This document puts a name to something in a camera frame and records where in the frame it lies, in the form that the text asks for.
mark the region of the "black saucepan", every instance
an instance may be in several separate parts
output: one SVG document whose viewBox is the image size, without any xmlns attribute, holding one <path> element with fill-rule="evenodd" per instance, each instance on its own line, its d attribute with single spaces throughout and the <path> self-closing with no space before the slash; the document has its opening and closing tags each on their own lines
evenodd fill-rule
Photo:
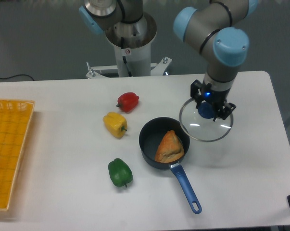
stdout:
<svg viewBox="0 0 290 231">
<path fill-rule="evenodd" d="M 160 142 L 167 131 L 173 130 L 178 136 L 184 149 L 184 155 L 176 161 L 170 163 L 160 163 L 154 160 L 156 151 Z M 202 207 L 195 195 L 195 192 L 189 182 L 187 175 L 180 162 L 189 150 L 189 136 L 182 130 L 179 121 L 168 118 L 159 117 L 149 121 L 142 128 L 139 134 L 139 145 L 145 161 L 154 168 L 170 169 L 178 179 L 182 190 L 189 202 L 192 211 L 195 214 L 201 213 Z"/>
</svg>

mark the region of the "blue handle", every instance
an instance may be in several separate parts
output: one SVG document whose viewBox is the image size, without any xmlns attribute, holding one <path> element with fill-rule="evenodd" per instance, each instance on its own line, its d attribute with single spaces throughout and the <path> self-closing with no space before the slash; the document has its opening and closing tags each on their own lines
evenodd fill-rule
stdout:
<svg viewBox="0 0 290 231">
<path fill-rule="evenodd" d="M 195 195 L 195 192 L 194 192 L 191 184 L 189 183 L 189 179 L 188 179 L 187 175 L 185 174 L 182 165 L 180 165 L 179 163 L 171 165 L 170 170 L 177 177 L 177 179 L 181 185 L 181 188 L 182 188 L 185 196 L 187 197 L 187 200 L 189 202 L 189 206 L 191 206 L 192 211 L 195 214 L 201 213 L 202 212 L 201 204 L 199 203 L 199 201 Z M 196 210 L 194 208 L 193 203 L 196 203 L 198 210 Z"/>
</svg>

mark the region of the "bolt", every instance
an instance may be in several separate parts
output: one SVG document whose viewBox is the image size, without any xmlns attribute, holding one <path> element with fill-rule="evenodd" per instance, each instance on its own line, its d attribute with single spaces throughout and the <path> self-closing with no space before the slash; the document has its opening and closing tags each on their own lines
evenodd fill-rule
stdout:
<svg viewBox="0 0 290 231">
<path fill-rule="evenodd" d="M 168 61 L 168 58 L 167 58 L 167 57 L 164 57 L 164 58 L 163 58 L 163 64 L 166 64 L 167 61 Z"/>
</svg>

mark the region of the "pastry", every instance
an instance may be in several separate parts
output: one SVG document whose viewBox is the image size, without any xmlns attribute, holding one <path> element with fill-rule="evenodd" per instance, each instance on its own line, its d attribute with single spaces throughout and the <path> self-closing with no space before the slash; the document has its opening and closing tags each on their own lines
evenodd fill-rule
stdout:
<svg viewBox="0 0 290 231">
<path fill-rule="evenodd" d="M 170 163 L 178 160 L 184 155 L 180 140 L 173 130 L 168 131 L 155 154 L 154 160 L 161 163 Z"/>
</svg>

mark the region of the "metal bracket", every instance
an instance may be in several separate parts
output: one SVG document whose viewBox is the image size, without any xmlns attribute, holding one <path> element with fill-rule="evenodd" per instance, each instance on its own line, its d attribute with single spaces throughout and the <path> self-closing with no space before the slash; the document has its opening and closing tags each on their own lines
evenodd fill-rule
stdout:
<svg viewBox="0 0 290 231">
<path fill-rule="evenodd" d="M 169 71 L 167 69 L 171 62 L 171 58 L 164 57 L 159 63 L 152 63 L 150 73 L 151 76 L 169 75 Z M 88 79 L 118 77 L 118 68 L 116 65 L 90 67 L 88 62 L 87 65 L 88 72 L 86 74 L 86 78 Z"/>
</svg>

